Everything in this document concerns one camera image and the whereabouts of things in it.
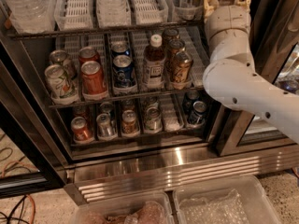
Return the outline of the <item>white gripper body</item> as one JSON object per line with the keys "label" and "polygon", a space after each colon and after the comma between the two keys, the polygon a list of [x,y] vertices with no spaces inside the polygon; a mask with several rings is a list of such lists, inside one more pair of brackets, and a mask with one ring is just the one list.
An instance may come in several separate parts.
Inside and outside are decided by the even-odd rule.
{"label": "white gripper body", "polygon": [[243,7],[219,7],[207,18],[205,24],[208,42],[214,37],[228,35],[237,38],[249,38],[251,16]]}

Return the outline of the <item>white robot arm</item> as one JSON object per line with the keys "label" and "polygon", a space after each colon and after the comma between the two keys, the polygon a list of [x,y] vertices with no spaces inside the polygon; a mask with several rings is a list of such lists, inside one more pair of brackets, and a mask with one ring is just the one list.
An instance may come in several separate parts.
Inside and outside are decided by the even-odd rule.
{"label": "white robot arm", "polygon": [[210,63],[203,74],[207,94],[222,105],[247,111],[299,143],[299,96],[258,75],[249,48],[251,0],[204,0]]}

